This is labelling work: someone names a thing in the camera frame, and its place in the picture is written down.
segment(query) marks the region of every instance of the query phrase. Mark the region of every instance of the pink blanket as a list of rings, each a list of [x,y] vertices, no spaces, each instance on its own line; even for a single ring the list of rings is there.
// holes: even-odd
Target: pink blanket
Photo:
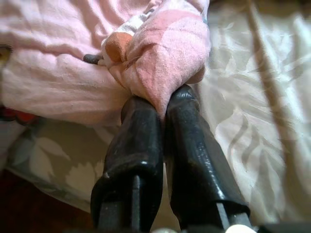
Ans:
[[[82,124],[118,124],[131,95],[164,118],[170,96],[202,79],[206,0],[2,0],[9,108]]]

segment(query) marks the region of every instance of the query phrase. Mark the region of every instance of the pink towel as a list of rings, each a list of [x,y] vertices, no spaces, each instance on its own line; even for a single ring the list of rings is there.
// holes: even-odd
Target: pink towel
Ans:
[[[112,125],[137,95],[164,118],[172,92],[203,77],[207,7],[205,0],[3,0],[0,43],[14,52],[1,100],[43,117]]]

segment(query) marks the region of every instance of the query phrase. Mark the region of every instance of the red object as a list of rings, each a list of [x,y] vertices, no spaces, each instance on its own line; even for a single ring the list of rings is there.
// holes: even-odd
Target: red object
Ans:
[[[29,125],[37,119],[37,116],[0,106],[0,119],[4,121],[15,120],[21,125]]]

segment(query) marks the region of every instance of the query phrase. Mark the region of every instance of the bed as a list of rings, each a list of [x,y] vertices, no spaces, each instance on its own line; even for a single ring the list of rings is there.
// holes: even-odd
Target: bed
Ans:
[[[192,85],[253,224],[311,220],[311,8],[295,0],[213,1],[206,75]],[[43,119],[9,149],[7,169],[89,211],[118,127]],[[167,186],[156,227],[178,229]]]

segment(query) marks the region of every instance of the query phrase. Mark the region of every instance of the wooden floor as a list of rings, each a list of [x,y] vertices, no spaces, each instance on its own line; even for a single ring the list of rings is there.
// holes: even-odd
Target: wooden floor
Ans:
[[[4,171],[0,176],[0,232],[61,233],[90,229],[90,214],[42,193],[31,183]]]

